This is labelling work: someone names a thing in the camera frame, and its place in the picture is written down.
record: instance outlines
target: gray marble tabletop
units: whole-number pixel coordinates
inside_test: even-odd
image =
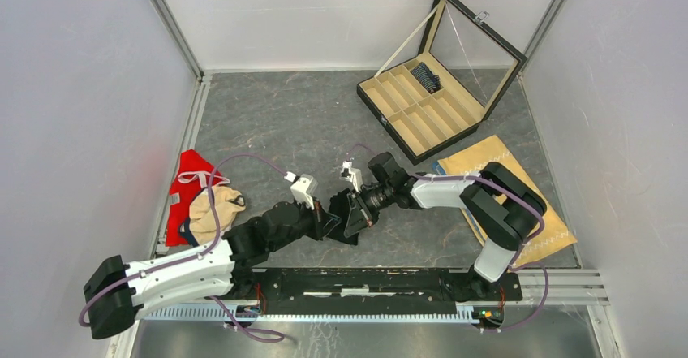
[[[497,134],[535,184],[560,212],[547,162],[521,87],[512,84],[478,131],[435,157],[412,166],[370,110],[356,95],[356,84],[372,71],[253,72],[216,74],[211,81],[196,151],[212,164],[232,153],[265,156],[296,174],[313,175],[316,196],[329,198],[347,183],[339,178],[346,151],[364,142],[390,151],[408,170],[430,171],[432,162]],[[373,181],[364,150],[355,155],[364,182]],[[289,184],[268,166],[237,158],[221,168],[241,191],[247,209],[235,223],[260,215],[279,201],[291,201]],[[457,209],[401,210],[390,207],[362,232],[352,247],[330,239],[302,238],[272,254],[270,267],[468,267],[480,251]],[[549,267],[576,267],[571,247],[547,257]]]

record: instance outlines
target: white back wall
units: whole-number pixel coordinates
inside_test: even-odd
[[[149,0],[0,5],[0,356],[104,356],[82,289],[149,256],[195,78]]]
[[[525,73],[631,357],[686,356],[686,0],[567,0]]]
[[[432,5],[432,0],[166,1],[209,70],[377,68]],[[487,22],[524,50],[551,0],[461,1],[475,13],[490,12]],[[420,34],[399,61],[415,55],[419,39]]]

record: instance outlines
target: red cloth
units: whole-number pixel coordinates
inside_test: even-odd
[[[184,223],[184,221],[189,218],[189,206],[194,201],[194,198],[198,196],[201,191],[200,181],[195,180],[190,183],[180,183],[178,181],[179,175],[188,171],[213,171],[213,165],[208,163],[203,159],[195,150],[189,149],[184,151],[182,155],[179,156],[179,171],[174,176],[174,182],[170,187],[170,216],[167,219],[167,238],[165,240],[165,246],[173,247],[188,244],[188,242],[179,235],[179,227]],[[219,178],[221,176],[218,171],[213,185],[216,185],[221,181]]]

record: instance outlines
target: display box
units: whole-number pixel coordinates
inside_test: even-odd
[[[459,0],[430,14],[357,92],[415,165],[475,132],[526,61]],[[421,28],[418,54],[388,68]]]

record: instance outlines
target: robotic arm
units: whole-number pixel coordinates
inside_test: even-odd
[[[475,216],[488,240],[469,270],[466,285],[471,294],[479,295],[503,275],[537,223],[536,217],[518,203],[512,200],[498,203],[494,198],[498,192],[478,181],[409,175],[391,153],[375,156],[368,168],[378,182],[363,184],[360,170],[344,162],[342,178],[352,182],[354,189],[333,196],[329,212],[313,196],[317,182],[311,176],[289,173],[286,178],[292,182],[294,202],[279,202],[261,216],[234,226],[212,251],[199,254],[197,260],[180,262],[198,254],[198,248],[128,264],[122,262],[121,256],[105,259],[84,286],[87,302],[112,283],[122,278],[130,280],[104,294],[88,309],[93,338],[118,334],[159,308],[250,289],[252,286],[244,283],[243,278],[251,273],[251,267],[267,261],[271,252],[303,236],[314,240],[328,237],[356,245],[358,233],[373,226],[379,220],[380,211],[393,204],[403,209],[466,208]],[[544,213],[544,201],[499,163],[487,164],[479,176],[520,197],[538,213]],[[171,265],[153,273],[145,272],[164,264]]]

